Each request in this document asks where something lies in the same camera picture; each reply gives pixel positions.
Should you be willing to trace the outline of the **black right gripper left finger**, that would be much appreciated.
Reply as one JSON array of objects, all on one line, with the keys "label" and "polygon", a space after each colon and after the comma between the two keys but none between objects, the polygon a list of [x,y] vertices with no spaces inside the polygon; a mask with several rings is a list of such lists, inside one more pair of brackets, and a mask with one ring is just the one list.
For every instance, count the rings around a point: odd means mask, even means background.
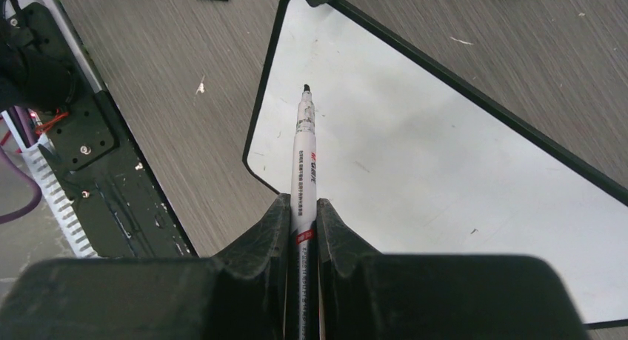
[{"label": "black right gripper left finger", "polygon": [[53,259],[1,306],[3,339],[280,339],[290,197],[209,258]]}]

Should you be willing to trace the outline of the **small black-framed whiteboard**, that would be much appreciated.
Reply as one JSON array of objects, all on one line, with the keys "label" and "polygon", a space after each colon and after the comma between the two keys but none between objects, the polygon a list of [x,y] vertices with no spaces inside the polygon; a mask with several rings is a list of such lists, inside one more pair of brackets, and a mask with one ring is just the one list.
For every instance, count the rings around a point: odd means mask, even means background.
[{"label": "small black-framed whiteboard", "polygon": [[585,324],[627,320],[627,190],[346,0],[280,0],[245,167],[290,191],[303,86],[318,196],[386,253],[535,256]]}]

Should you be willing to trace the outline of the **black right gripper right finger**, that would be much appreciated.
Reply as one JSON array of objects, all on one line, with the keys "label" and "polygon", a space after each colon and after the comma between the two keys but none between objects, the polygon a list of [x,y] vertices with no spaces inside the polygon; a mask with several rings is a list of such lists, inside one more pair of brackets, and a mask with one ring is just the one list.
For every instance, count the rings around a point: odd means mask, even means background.
[{"label": "black right gripper right finger", "polygon": [[384,254],[317,203],[328,339],[586,339],[557,273],[531,256]]}]

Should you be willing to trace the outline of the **white whiteboard marker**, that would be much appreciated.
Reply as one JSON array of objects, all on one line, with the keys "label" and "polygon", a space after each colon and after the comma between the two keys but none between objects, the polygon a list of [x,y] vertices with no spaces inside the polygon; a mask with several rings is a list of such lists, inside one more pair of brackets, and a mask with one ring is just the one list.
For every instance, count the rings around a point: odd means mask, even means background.
[{"label": "white whiteboard marker", "polygon": [[290,191],[285,339],[318,339],[315,105],[309,85],[298,104]]}]

